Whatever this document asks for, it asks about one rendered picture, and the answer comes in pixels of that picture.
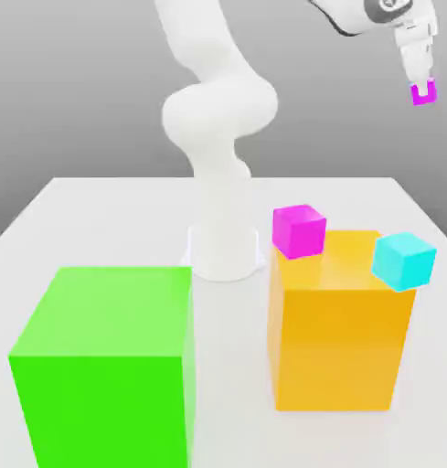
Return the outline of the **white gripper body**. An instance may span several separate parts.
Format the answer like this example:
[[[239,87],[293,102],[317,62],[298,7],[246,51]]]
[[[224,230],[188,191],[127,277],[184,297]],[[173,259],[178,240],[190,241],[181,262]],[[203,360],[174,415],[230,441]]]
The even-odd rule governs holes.
[[[427,30],[395,31],[395,41],[409,81],[427,81],[431,78],[433,39],[434,34]]]

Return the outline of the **small magenta cube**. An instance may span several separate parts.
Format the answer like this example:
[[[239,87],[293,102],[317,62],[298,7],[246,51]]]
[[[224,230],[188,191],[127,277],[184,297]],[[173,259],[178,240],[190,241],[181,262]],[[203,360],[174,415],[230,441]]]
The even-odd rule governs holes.
[[[289,260],[324,251],[326,218],[310,205],[273,210],[272,244]]]
[[[437,89],[434,79],[427,80],[427,93],[420,95],[419,87],[416,84],[410,86],[411,97],[414,106],[420,106],[437,101]]]

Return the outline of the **small cyan cube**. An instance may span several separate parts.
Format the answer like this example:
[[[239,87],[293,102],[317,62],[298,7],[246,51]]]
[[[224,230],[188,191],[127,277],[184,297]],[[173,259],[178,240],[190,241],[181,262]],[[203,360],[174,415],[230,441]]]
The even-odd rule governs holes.
[[[409,232],[376,240],[371,272],[395,292],[427,285],[437,249]]]

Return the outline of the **large orange box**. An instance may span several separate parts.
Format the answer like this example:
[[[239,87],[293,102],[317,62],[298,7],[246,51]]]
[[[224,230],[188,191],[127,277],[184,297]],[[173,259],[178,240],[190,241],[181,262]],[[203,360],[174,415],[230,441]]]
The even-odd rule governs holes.
[[[271,251],[267,349],[279,411],[388,410],[415,291],[371,272],[379,233],[330,230],[323,253]]]

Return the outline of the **large green box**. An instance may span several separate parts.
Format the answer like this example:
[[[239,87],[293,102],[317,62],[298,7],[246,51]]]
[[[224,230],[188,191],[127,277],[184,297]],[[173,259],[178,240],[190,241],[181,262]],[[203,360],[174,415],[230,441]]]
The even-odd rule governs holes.
[[[61,268],[8,360],[38,468],[191,468],[190,268]]]

